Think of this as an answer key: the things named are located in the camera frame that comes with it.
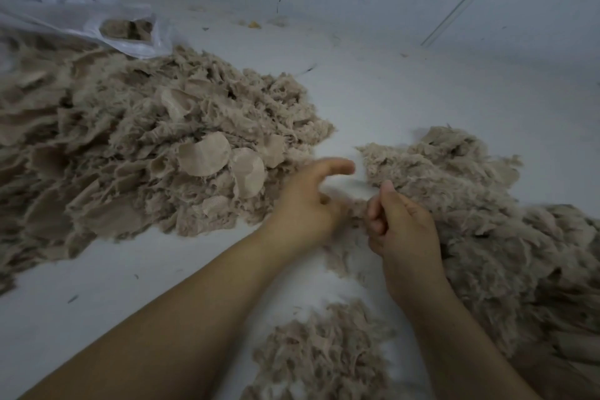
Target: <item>shredded fabric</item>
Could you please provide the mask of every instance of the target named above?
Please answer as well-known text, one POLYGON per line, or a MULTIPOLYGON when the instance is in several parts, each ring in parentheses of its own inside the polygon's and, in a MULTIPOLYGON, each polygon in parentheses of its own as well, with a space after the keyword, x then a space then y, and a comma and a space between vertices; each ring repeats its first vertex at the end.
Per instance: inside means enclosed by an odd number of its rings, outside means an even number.
POLYGON ((380 344, 394 334, 360 300, 329 304, 326 315, 313 311, 306 322, 276 327, 255 349, 259 373, 240 400, 416 398, 389 378, 380 344))
MULTIPOLYGON (((141 24, 105 27, 144 38, 141 24)), ((138 60, 74 38, 1 36, 16 66, 0 77, 0 292, 96 237, 258 223, 334 130, 285 73, 184 47, 138 60)))
POLYGON ((493 159, 462 130, 359 151, 371 185, 390 179, 432 213, 454 291, 532 386, 547 399, 600 398, 566 362, 598 363, 600 350, 564 354, 556 342, 591 335, 600 348, 600 220, 568 204, 519 206, 508 194, 519 158, 493 159))

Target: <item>white floor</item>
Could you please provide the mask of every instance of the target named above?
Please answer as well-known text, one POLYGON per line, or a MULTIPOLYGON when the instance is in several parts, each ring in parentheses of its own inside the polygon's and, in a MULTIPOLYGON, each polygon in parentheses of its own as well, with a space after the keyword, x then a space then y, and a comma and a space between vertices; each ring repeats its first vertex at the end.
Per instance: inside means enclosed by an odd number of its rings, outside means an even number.
MULTIPOLYGON (((214 2, 130 1, 152 3, 193 47, 236 67, 296 74, 314 66, 297 79, 319 114, 338 128, 319 146, 319 156, 358 162, 354 146, 410 143, 431 125, 450 124, 486 140, 492 154, 522 155, 526 166, 514 194, 524 204, 571 203, 600 216, 598 87, 481 57, 448 57, 398 39, 386 44, 332 26, 291 20, 288 27, 276 27, 266 24, 268 17, 214 2), (256 20, 263 28, 236 25, 239 19, 256 20)), ((332 183, 368 197, 373 191, 363 179, 359 168, 353 178, 332 183)), ((119 245, 96 241, 77 260, 20 275, 17 289, 0 297, 2 398, 19 396, 248 231, 238 227, 183 239, 152 229, 119 245)), ((368 271, 367 289, 326 272, 321 253, 281 275, 249 320, 216 398, 235 399, 251 382, 256 370, 251 349, 274 324, 289 321, 295 306, 322 308, 355 296, 400 331, 388 348, 394 377, 426 385, 410 326, 385 294, 379 260, 366 246, 356 256, 368 271)))

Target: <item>right hand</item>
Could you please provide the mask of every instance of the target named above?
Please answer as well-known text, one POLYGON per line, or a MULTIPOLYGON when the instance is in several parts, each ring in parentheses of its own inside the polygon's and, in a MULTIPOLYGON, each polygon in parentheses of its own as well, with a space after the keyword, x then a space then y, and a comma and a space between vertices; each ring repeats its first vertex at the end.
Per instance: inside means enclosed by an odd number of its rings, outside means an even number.
POLYGON ((431 214, 386 180, 368 202, 369 246, 383 258, 387 291, 401 308, 452 291, 431 214))

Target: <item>fingernail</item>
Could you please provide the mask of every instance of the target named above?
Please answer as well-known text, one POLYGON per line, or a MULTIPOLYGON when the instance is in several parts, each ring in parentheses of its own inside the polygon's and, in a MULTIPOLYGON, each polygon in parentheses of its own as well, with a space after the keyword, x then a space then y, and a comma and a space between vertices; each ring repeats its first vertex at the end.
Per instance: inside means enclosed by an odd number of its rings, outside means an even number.
POLYGON ((381 184, 381 191, 383 193, 389 193, 389 192, 396 191, 396 189, 394 188, 394 184, 392 183, 391 180, 384 180, 383 183, 381 184))

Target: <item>left hand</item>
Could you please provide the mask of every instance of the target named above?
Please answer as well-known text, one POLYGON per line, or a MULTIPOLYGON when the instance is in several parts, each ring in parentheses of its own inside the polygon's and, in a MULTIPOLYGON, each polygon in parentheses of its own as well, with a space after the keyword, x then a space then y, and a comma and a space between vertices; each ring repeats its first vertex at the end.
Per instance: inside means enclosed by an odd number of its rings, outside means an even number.
POLYGON ((319 184, 327 176, 354 170, 353 161, 337 157, 307 165, 285 184, 273 214, 257 232, 290 258, 325 242, 348 216, 348 206, 319 192, 319 184))

